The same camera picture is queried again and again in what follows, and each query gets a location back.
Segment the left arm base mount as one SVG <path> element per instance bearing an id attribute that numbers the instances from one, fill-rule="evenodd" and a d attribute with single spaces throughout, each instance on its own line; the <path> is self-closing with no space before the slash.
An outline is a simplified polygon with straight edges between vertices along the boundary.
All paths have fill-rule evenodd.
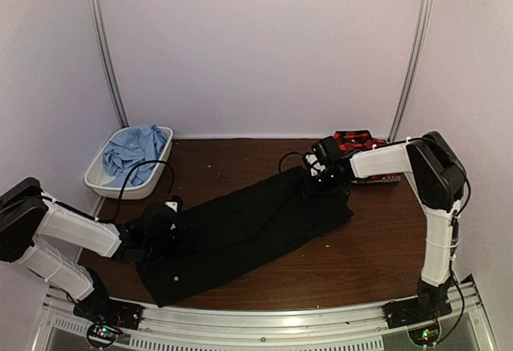
<path id="1" fill-rule="evenodd" d="M 91 323 L 109 325 L 117 329 L 137 330 L 143 307 L 138 304 L 114 300 L 99 275 L 87 268 L 93 282 L 93 291 L 83 300 L 74 299 L 73 314 Z"/>

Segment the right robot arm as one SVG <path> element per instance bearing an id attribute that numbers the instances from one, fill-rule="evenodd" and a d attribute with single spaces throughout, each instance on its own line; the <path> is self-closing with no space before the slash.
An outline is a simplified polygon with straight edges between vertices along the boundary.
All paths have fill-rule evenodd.
<path id="1" fill-rule="evenodd" d="M 458 220 L 471 194 L 467 172 L 446 140 L 436 131 L 382 145 L 342 145 L 330 136 L 315 143 L 303 163 L 310 176 L 307 184 L 316 192 L 385 175 L 413 177 L 426 217 L 426 250 L 410 311 L 416 319 L 429 319 L 441 308 L 451 282 Z"/>

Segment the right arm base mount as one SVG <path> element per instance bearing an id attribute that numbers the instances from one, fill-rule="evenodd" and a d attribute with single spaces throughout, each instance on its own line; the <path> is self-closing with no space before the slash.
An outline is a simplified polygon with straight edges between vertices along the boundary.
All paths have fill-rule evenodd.
<path id="1" fill-rule="evenodd" d="M 418 279 L 417 296 L 403 301 L 390 301 L 382 306 L 389 329 L 410 326 L 432 321 L 438 315 L 452 313 L 448 289 L 453 284 L 451 278 L 434 286 Z"/>

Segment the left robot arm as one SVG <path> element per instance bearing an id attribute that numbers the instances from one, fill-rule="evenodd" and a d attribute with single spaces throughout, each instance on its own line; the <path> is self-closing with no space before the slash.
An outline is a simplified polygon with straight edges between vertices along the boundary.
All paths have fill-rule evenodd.
<path id="1" fill-rule="evenodd" d="M 126 224 L 113 224 L 55 199 L 28 177 L 1 196 L 1 260 L 24 266 L 69 293 L 98 322 L 115 315 L 91 270 L 63 252 L 86 249 L 122 264 L 152 264 L 192 250 L 197 234 L 179 222 L 180 202 L 151 204 Z"/>

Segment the red black plaid shirt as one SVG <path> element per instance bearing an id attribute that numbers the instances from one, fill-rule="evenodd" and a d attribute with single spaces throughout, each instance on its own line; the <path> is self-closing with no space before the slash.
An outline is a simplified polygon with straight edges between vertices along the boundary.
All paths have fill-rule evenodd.
<path id="1" fill-rule="evenodd" d="M 384 147 L 388 144 L 385 139 L 374 138 L 370 131 L 336 131 L 333 135 L 337 145 L 344 154 L 349 154 L 356 151 L 364 151 L 372 149 L 373 147 Z M 356 178 L 352 181 L 353 184 L 384 184 L 384 183 L 397 183 L 401 179 L 398 173 L 385 174 L 385 175 L 372 175 L 366 178 Z"/>

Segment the black long sleeve shirt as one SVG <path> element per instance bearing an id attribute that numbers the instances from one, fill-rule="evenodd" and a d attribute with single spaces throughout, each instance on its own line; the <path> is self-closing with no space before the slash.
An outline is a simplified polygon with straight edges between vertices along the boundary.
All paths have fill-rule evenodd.
<path id="1" fill-rule="evenodd" d="M 180 224 L 199 233 L 193 253 L 172 253 L 137 273 L 159 306 L 220 287 L 346 223 L 353 215 L 345 184 L 305 199 L 309 178 L 293 167 L 266 180 L 180 212 Z"/>

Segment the white plastic basin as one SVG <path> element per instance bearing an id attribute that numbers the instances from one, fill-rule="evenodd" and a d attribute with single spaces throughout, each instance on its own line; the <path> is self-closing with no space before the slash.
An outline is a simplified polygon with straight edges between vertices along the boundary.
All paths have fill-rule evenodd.
<path id="1" fill-rule="evenodd" d="M 157 160 L 151 160 L 151 163 L 156 163 L 156 165 L 149 179 L 145 183 L 137 187 L 128 188 L 127 181 L 129 175 L 127 175 L 121 188 L 109 188 L 104 186 L 104 184 L 111 182 L 113 177 L 110 177 L 103 167 L 103 150 L 113 137 L 118 135 L 121 131 L 128 129 L 129 127 L 115 132 L 115 134 L 112 135 L 111 138 L 100 148 L 99 152 L 96 154 L 95 158 L 89 165 L 89 168 L 86 170 L 84 175 L 84 183 L 98 195 L 110 199 L 122 198 L 124 200 L 141 200 L 151 195 L 164 171 L 165 163 L 168 161 L 168 158 L 171 154 L 173 139 L 173 130 L 171 128 L 163 126 L 157 127 L 161 128 L 168 135 L 168 142 L 160 158 Z"/>

